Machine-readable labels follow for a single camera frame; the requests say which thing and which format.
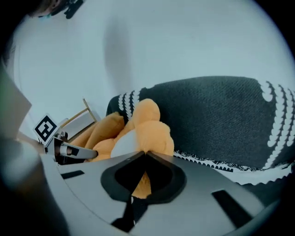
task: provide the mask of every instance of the plush toy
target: plush toy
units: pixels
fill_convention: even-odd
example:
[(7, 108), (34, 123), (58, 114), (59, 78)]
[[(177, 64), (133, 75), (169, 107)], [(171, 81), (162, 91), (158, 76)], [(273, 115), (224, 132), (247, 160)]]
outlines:
[[(109, 116), (111, 115), (112, 119), (116, 118), (117, 121), (120, 121), (120, 125), (112, 124), (110, 126)], [(115, 113), (111, 115), (96, 124), (94, 128), (90, 127), (82, 134), (85, 137), (89, 136), (85, 147), (92, 148), (98, 152), (98, 156), (88, 160), (89, 162), (111, 158), (112, 150), (116, 149), (117, 144), (119, 145), (122, 142), (134, 142), (134, 139), (136, 142), (133, 144), (134, 150), (130, 150), (128, 153), (132, 151), (154, 151), (170, 156), (173, 155), (174, 142), (170, 136), (170, 128), (159, 121), (160, 111), (153, 100), (145, 99), (140, 101), (134, 109), (132, 118), (120, 132), (118, 132), (118, 129), (114, 128), (121, 127), (121, 120), (123, 120), (123, 117)], [(107, 139), (105, 138), (106, 135), (102, 137), (100, 133), (101, 129), (108, 130), (108, 133), (112, 133), (113, 137)], [(117, 150), (122, 151), (121, 154), (125, 154), (123, 150), (124, 146), (125, 145), (121, 144), (120, 147), (117, 147)], [(150, 181), (147, 174), (144, 173), (132, 195), (138, 198), (146, 198), (149, 194), (151, 194)]]

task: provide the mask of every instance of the orange stuffed toy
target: orange stuffed toy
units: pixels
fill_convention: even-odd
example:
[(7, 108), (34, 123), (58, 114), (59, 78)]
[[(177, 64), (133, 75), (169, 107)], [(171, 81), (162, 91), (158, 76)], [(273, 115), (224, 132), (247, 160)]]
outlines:
[(154, 151), (172, 156), (174, 142), (170, 137), (170, 128), (159, 120), (158, 105), (151, 99), (140, 101), (134, 109), (131, 120), (116, 138), (103, 140), (93, 147), (99, 155), (90, 162), (110, 158), (118, 140), (133, 129), (136, 132), (138, 145), (134, 151)]
[[(111, 115), (116, 118), (121, 125), (123, 117), (115, 113)], [(93, 150), (96, 150), (99, 155), (96, 158), (90, 159), (88, 161), (96, 162), (111, 158), (112, 150), (115, 149), (116, 144), (119, 144), (121, 141), (123, 141), (123, 139), (126, 139), (133, 133), (136, 144), (134, 146), (134, 150), (131, 150), (130, 152), (144, 151), (146, 153), (148, 151), (154, 151), (157, 153), (173, 156), (174, 142), (170, 136), (170, 128), (159, 120), (160, 111), (158, 105), (151, 99), (144, 99), (140, 101), (134, 109), (132, 118), (128, 121), (125, 127), (118, 133), (116, 137), (104, 139), (97, 143), (93, 147)], [(90, 128), (92, 130), (92, 134), (89, 137), (89, 139), (91, 139), (90, 143), (93, 143), (94, 139), (97, 140), (96, 137), (99, 136), (97, 135), (100, 130), (98, 126), (99, 124), (97, 124), (95, 128)], [(115, 126), (113, 124), (112, 129), (115, 127), (115, 130), (117, 131), (119, 126)], [(146, 198), (150, 194), (150, 181), (148, 175), (144, 173), (132, 195), (138, 198)]]

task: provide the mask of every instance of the white lace edge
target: white lace edge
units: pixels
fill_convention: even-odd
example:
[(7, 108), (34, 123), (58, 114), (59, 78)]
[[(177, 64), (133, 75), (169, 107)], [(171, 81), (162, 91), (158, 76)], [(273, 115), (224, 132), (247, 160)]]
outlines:
[[(251, 170), (242, 171), (235, 167), (229, 167), (226, 164), (215, 164), (210, 160), (198, 160), (193, 157), (182, 156), (181, 154), (176, 152), (174, 153), (174, 156), (185, 159), (185, 160), (191, 160), (193, 162), (198, 162), (201, 164), (214, 166), (214, 168), (212, 167), (212, 169), (218, 171), (220, 174), (227, 177), (231, 181), (241, 185), (244, 185), (247, 183), (250, 183), (252, 185), (257, 185), (259, 183), (266, 184), (270, 181), (276, 181), (277, 179), (282, 179), (283, 177), (288, 176), (292, 172), (292, 169), (291, 169), (292, 166), (288, 164), (279, 165), (274, 168), (261, 170), (261, 171), (251, 171)], [(233, 169), (233, 172), (219, 170), (216, 167), (230, 168), (230, 169)]]

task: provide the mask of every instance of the stuffed animal ear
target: stuffed animal ear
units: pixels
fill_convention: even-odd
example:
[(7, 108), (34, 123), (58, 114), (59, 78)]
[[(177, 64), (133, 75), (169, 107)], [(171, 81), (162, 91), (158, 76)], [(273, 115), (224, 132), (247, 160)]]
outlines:
[(160, 121), (148, 121), (136, 127), (138, 151), (153, 151), (173, 156), (174, 142), (170, 128)]
[(132, 120), (134, 126), (150, 120), (160, 121), (160, 110), (158, 105), (151, 99), (140, 101), (133, 111)]
[(124, 118), (118, 112), (114, 112), (103, 118), (91, 133), (85, 148), (93, 149), (100, 141), (115, 138), (124, 128)]

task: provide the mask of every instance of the wooden stick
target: wooden stick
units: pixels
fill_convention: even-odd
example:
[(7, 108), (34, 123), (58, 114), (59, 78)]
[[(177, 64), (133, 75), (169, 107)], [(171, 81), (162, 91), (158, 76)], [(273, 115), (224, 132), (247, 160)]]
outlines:
[(78, 116), (80, 116), (81, 114), (83, 114), (84, 112), (86, 112), (88, 109), (85, 108), (83, 111), (80, 111), (77, 115), (74, 115), (71, 119), (68, 119), (66, 122), (64, 122), (60, 128), (65, 127), (69, 122), (71, 122), (72, 120), (76, 119)]
[(90, 110), (90, 108), (89, 108), (89, 106), (88, 106), (88, 104), (87, 104), (87, 102), (86, 102), (86, 100), (84, 98), (83, 98), (83, 102), (84, 102), (85, 106), (87, 107), (90, 115), (92, 116), (92, 119), (94, 120), (94, 122), (97, 122), (96, 118), (94, 117), (92, 111)]

